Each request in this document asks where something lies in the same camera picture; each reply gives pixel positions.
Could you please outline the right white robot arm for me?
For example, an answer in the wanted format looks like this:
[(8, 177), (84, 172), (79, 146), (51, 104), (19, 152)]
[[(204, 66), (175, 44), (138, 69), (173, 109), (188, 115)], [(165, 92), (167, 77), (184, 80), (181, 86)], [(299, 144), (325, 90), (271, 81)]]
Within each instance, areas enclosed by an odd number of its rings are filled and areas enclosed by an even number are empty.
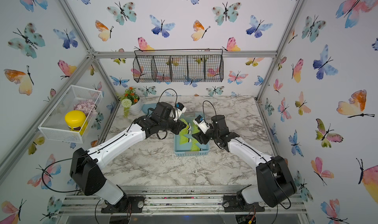
[(199, 129), (193, 137), (200, 144), (212, 140), (220, 149), (236, 155), (256, 171), (257, 185), (247, 186), (237, 193), (240, 205), (264, 202), (269, 207), (276, 207), (297, 192), (284, 158), (265, 154), (248, 144), (239, 134), (229, 130), (225, 116), (213, 116), (211, 123), (197, 116), (193, 123)]

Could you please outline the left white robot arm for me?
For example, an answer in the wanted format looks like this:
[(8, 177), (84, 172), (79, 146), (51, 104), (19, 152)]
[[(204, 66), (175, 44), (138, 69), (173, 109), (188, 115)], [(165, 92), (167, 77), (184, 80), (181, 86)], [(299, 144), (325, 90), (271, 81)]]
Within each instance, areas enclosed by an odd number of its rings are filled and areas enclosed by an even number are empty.
[(126, 206), (127, 195), (120, 187), (105, 178), (102, 170), (131, 146), (160, 131), (178, 135), (187, 127), (180, 120), (185, 111), (182, 103), (157, 103), (149, 116), (135, 119), (118, 135), (88, 150), (76, 150), (72, 157), (70, 177), (84, 195), (96, 195), (116, 207)]

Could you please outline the yellow shuttlecock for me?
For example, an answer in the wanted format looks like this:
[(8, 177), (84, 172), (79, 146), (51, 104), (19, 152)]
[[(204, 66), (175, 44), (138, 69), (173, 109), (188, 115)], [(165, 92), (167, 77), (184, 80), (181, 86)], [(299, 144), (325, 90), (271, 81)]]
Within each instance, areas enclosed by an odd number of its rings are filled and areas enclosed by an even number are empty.
[(196, 133), (199, 133), (201, 132), (201, 130), (198, 128), (198, 126), (194, 125), (193, 128), (192, 128), (192, 134), (196, 134)]
[(190, 126), (187, 126), (186, 128), (182, 129), (179, 133), (180, 136), (187, 136), (187, 135), (191, 135), (191, 134), (192, 134), (192, 131), (191, 131)]
[(185, 125), (186, 125), (186, 127), (190, 127), (190, 124), (185, 120), (185, 119), (180, 119)]
[(179, 145), (184, 145), (184, 144), (191, 143), (191, 142), (192, 142), (192, 140), (190, 138), (187, 138), (184, 135), (180, 135)]
[(199, 152), (201, 150), (202, 149), (196, 143), (192, 144), (192, 146), (191, 146), (191, 152)]

